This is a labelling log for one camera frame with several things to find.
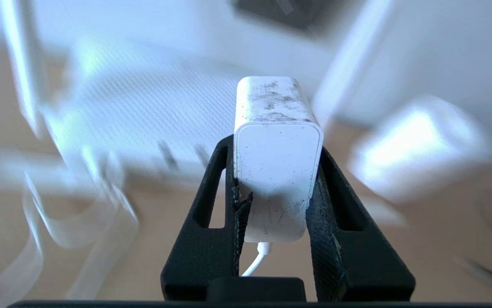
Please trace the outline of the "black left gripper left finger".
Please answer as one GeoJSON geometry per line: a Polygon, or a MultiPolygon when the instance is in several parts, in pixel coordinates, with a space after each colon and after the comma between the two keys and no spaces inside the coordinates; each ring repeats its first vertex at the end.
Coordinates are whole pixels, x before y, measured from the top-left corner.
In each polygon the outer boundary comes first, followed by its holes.
{"type": "Polygon", "coordinates": [[[195,199],[161,273],[165,300],[204,300],[218,278],[238,277],[252,193],[240,195],[234,177],[233,136],[211,156],[195,199]],[[209,228],[220,178],[225,179],[224,226],[209,228]]]}

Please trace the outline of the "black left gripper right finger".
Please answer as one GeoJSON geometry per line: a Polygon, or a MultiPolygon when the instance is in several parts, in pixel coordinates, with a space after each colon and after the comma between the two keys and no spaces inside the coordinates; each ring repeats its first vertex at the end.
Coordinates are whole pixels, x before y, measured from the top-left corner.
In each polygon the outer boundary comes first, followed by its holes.
{"type": "Polygon", "coordinates": [[[319,302],[408,302],[416,281],[326,148],[306,210],[319,302]]]}

